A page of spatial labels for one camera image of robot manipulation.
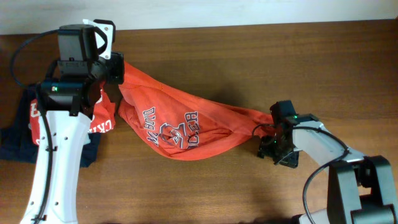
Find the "orange soccer t-shirt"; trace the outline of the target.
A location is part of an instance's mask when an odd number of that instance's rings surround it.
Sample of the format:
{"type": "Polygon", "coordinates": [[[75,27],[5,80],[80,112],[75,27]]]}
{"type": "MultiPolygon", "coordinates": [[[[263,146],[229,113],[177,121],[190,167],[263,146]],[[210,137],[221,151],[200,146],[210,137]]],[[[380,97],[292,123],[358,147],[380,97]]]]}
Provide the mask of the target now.
{"type": "Polygon", "coordinates": [[[191,95],[124,65],[118,113],[155,152],[195,161],[224,153],[253,136],[273,136],[272,116],[191,95]]]}

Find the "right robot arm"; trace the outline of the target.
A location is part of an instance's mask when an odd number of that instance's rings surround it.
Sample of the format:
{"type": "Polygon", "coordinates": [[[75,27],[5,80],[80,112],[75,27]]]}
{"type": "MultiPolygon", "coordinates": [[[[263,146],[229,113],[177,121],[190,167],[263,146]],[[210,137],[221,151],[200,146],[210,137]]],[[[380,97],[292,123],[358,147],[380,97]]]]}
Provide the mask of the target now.
{"type": "Polygon", "coordinates": [[[396,187],[385,157],[349,147],[315,115],[296,113],[290,100],[276,102],[270,112],[275,134],[261,139],[258,157],[294,169],[305,152],[319,164],[303,187],[305,212],[292,223],[397,223],[396,187]],[[310,212],[308,187],[322,171],[328,173],[327,206],[310,212]]]}

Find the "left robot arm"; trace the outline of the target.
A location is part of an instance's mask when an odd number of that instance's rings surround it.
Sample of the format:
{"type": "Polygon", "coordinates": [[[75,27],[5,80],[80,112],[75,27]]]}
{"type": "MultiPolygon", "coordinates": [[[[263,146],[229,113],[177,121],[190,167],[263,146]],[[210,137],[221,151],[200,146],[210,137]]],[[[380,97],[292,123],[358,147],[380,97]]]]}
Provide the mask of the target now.
{"type": "Polygon", "coordinates": [[[61,26],[59,58],[35,86],[39,150],[22,223],[77,223],[76,190],[101,84],[122,84],[124,55],[112,50],[113,21],[83,20],[61,26]]]}

